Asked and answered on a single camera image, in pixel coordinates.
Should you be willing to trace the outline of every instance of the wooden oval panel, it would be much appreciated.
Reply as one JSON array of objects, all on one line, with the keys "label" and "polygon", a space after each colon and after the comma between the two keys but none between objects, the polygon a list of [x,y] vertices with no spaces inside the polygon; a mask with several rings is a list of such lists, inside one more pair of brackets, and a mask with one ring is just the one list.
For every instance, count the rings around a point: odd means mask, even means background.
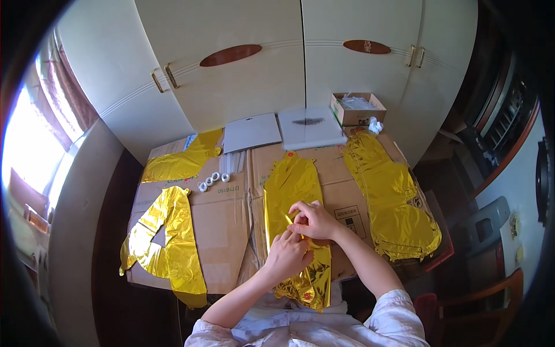
[{"label": "wooden oval panel", "polygon": [[343,42],[343,46],[353,51],[371,54],[387,54],[391,52],[391,49],[379,42],[368,41],[368,40],[348,40]]},{"label": "wooden oval panel", "polygon": [[258,44],[243,44],[240,46],[222,49],[221,51],[213,53],[204,58],[203,61],[200,62],[200,66],[209,67],[231,63],[246,57],[250,57],[253,54],[257,54],[261,49],[262,46]]}]

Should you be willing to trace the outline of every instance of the gold foil balloon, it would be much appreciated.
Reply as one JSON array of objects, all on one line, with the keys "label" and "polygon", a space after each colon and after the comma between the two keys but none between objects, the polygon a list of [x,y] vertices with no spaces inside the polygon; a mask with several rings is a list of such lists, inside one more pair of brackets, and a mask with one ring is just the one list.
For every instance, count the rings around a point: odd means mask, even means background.
[{"label": "gold foil balloon", "polygon": [[424,259],[437,249],[441,232],[424,210],[407,204],[418,193],[408,166],[394,163],[375,135],[358,132],[349,136],[344,153],[359,185],[370,216],[376,251],[396,259]]},{"label": "gold foil balloon", "polygon": [[[295,152],[286,152],[284,158],[274,163],[274,169],[264,184],[264,219],[268,250],[278,234],[282,234],[294,216],[289,208],[297,201],[311,203],[322,201],[322,190],[313,159],[299,158]],[[291,277],[275,288],[277,298],[286,296],[302,305],[322,310],[330,305],[331,252],[328,242],[316,244],[312,239],[309,250],[314,250],[314,260],[298,276]]]},{"label": "gold foil balloon", "polygon": [[[148,273],[168,278],[175,295],[190,308],[206,305],[206,285],[196,252],[189,189],[170,187],[162,193],[131,229],[120,251],[119,274],[138,262]],[[165,248],[152,243],[165,226]]]},{"label": "gold foil balloon", "polygon": [[185,151],[148,160],[141,183],[196,177],[208,159],[220,155],[215,146],[221,134],[222,129],[199,134]]}]

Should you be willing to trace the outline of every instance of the person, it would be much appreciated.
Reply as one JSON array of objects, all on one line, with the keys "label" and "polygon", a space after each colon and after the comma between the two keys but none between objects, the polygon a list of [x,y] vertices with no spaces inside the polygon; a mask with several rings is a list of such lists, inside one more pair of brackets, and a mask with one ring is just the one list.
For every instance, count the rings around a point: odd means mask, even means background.
[{"label": "person", "polygon": [[[387,261],[319,201],[297,202],[289,214],[296,211],[294,223],[274,239],[265,265],[204,313],[185,346],[428,346],[412,301]],[[301,234],[333,240],[349,257],[377,299],[364,324],[346,314],[336,282],[323,313],[275,298],[273,287],[302,272],[314,258]]]}]

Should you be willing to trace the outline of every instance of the sleeve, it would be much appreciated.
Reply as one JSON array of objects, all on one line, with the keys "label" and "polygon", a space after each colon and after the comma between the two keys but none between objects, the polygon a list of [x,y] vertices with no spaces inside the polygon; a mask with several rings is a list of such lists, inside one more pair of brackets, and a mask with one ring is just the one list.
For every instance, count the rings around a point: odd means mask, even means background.
[{"label": "sleeve", "polygon": [[214,325],[203,321],[197,320],[193,332],[185,341],[187,346],[239,346],[239,342],[233,338],[231,329],[222,328],[219,325]]},{"label": "sleeve", "polygon": [[402,289],[382,295],[364,325],[382,336],[409,346],[428,346],[424,326],[408,293]]}]

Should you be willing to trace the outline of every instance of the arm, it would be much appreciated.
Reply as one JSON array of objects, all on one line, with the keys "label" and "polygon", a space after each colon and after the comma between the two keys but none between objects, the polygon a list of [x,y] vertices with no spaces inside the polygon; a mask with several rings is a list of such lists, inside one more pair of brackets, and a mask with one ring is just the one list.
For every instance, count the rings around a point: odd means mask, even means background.
[{"label": "arm", "polygon": [[216,301],[202,316],[208,323],[233,328],[267,291],[281,281],[301,273],[314,258],[308,242],[288,230],[276,236],[266,264],[247,282]]},{"label": "arm", "polygon": [[395,271],[349,228],[341,225],[322,207],[319,201],[293,204],[289,213],[299,210],[288,230],[314,239],[335,241],[355,267],[364,286],[379,299],[390,290],[403,289]]}]

